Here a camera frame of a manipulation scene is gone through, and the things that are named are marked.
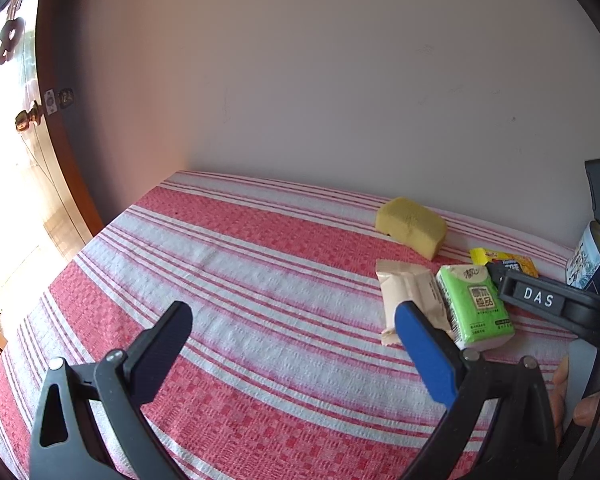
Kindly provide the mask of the green tissue pack outside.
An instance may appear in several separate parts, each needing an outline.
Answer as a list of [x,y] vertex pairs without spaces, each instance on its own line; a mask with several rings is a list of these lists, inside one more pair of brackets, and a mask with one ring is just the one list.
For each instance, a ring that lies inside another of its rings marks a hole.
[[492,350],[513,338],[513,323],[485,266],[442,266],[436,280],[460,350]]

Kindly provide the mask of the yellow snack packet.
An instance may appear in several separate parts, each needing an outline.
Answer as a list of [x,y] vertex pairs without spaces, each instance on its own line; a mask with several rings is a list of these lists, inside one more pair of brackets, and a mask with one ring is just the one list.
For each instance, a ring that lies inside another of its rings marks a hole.
[[534,278],[539,276],[533,261],[526,256],[483,247],[471,248],[469,255],[471,262],[480,264],[480,266],[486,266],[488,263],[501,263],[507,269],[524,272]]

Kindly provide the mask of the beige snack packet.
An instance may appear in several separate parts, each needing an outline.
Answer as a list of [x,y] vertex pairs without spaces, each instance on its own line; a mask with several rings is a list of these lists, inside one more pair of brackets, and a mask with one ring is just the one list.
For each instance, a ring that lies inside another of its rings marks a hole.
[[385,346],[398,346],[400,339],[394,326],[396,307],[404,301],[413,301],[427,320],[439,330],[453,337],[446,307],[434,274],[419,264],[394,260],[378,260],[376,275],[384,304],[386,327],[380,333]]

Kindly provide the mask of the red white striped cloth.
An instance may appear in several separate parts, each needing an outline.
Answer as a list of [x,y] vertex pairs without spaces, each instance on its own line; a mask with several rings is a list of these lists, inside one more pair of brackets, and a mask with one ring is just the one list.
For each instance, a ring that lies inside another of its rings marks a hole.
[[434,430],[410,358],[379,339],[379,198],[181,171],[65,267],[0,357],[0,459],[29,474],[48,361],[124,348],[175,300],[193,329],[144,415],[193,479],[395,479]]

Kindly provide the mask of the wooden door with knob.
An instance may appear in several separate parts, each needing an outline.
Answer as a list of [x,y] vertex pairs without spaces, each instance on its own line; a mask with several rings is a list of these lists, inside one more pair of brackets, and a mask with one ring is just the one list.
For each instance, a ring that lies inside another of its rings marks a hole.
[[55,2],[0,0],[0,231],[71,259],[102,228],[71,147]]

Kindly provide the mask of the yellow sponge at left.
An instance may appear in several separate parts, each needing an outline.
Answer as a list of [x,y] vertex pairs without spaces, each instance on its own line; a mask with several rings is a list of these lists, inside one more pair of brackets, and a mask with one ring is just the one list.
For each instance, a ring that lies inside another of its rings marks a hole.
[[378,209],[375,229],[428,260],[437,255],[448,232],[440,214],[405,197],[389,200]]

